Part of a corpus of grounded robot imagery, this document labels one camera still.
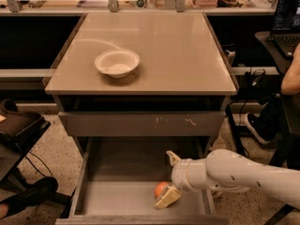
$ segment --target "closed drawer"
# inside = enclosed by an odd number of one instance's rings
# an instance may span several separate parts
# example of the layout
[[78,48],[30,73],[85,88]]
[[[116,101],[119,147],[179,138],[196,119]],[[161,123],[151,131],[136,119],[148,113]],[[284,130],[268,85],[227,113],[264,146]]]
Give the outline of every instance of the closed drawer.
[[225,112],[60,112],[69,136],[216,136]]
[[166,150],[187,158],[198,153],[190,138],[89,139],[69,217],[56,224],[229,224],[216,215],[208,190],[155,208],[156,184],[171,177]]

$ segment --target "workbench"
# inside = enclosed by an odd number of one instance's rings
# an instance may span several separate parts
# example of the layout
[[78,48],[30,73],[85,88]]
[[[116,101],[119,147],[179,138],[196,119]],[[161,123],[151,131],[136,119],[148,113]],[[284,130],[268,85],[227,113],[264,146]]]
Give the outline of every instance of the workbench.
[[[228,224],[209,190],[154,207],[156,184],[171,179],[166,150],[205,157],[238,90],[205,14],[84,16],[45,89],[83,156],[69,218],[56,224]],[[115,48],[141,58],[122,79],[98,74],[94,65]]]

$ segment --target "person's foot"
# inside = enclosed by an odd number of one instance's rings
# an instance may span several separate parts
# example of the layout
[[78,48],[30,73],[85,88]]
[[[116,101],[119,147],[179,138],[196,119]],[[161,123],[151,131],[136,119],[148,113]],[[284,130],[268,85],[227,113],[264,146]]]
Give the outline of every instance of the person's foot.
[[246,127],[263,145],[267,145],[275,138],[275,132],[252,113],[246,113],[244,119]]
[[29,189],[3,200],[8,205],[7,217],[17,214],[27,206],[36,206],[48,200],[56,190],[58,183],[53,177],[44,177],[33,184]]

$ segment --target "bowl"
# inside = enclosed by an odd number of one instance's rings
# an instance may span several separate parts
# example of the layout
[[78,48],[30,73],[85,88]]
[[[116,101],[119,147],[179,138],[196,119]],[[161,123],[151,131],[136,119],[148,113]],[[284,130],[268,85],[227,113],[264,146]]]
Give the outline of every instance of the bowl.
[[138,54],[126,49],[113,49],[100,54],[95,66],[100,73],[112,78],[123,78],[140,63]]

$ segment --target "gray countertop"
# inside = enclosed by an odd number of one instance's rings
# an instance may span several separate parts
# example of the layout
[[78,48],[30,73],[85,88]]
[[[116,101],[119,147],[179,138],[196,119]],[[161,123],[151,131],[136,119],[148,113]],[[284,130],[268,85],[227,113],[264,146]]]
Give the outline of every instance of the gray countertop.
[[[134,51],[122,79],[98,74],[96,57]],[[53,95],[234,95],[237,89],[201,12],[94,12],[85,18],[46,87]]]

